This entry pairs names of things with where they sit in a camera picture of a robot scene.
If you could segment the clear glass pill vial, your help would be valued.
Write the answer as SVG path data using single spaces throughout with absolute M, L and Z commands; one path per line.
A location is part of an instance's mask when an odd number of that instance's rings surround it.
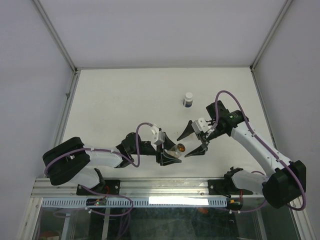
M 176 144 L 170 150 L 168 150 L 167 153 L 178 159 L 179 157 L 181 157 L 183 155 L 184 152 L 179 152 L 177 150 L 177 144 Z

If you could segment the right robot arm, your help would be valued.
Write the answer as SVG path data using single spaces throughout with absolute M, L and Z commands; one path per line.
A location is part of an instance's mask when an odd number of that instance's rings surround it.
M 241 144 L 258 162 L 264 174 L 248 172 L 241 167 L 231 167 L 223 176 L 220 194 L 229 196 L 241 190 L 263 195 L 274 208 L 279 209 L 298 197 L 306 197 L 307 169 L 300 161 L 292 161 L 268 143 L 254 129 L 247 126 L 248 118 L 240 111 L 230 112 L 218 100 L 206 107 L 210 120 L 189 120 L 179 141 L 195 134 L 200 146 L 186 154 L 202 156 L 208 151 L 211 140 L 228 135 Z

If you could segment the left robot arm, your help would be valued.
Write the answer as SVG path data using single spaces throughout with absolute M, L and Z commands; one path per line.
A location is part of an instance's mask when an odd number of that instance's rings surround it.
M 84 185 L 93 194 L 100 194 L 105 188 L 97 167 L 123 169 L 135 162 L 133 155 L 154 156 L 160 166 L 179 164 L 182 161 L 169 150 L 175 144 L 161 131 L 155 142 L 142 141 L 134 132 L 127 134 L 124 140 L 112 149 L 94 148 L 85 145 L 80 137 L 72 137 L 43 154 L 44 174 L 53 186 L 67 182 Z

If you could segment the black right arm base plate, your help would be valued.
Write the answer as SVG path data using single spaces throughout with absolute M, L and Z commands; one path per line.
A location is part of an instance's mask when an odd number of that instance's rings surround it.
M 222 195 L 230 198 L 231 195 L 240 195 L 241 190 L 236 188 L 232 183 L 228 182 L 223 178 L 209 179 L 207 181 L 208 194 Z

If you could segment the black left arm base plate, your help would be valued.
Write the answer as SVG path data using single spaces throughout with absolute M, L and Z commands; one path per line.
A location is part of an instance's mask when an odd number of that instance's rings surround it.
M 111 195 L 119 195 L 121 181 L 119 179 L 104 179 L 104 182 L 99 183 L 97 186 L 91 188 L 92 191 L 97 192 L 99 194 L 111 194 Z M 83 187 L 78 185 L 76 190 L 77 196 L 91 196 L 93 193 L 85 190 Z

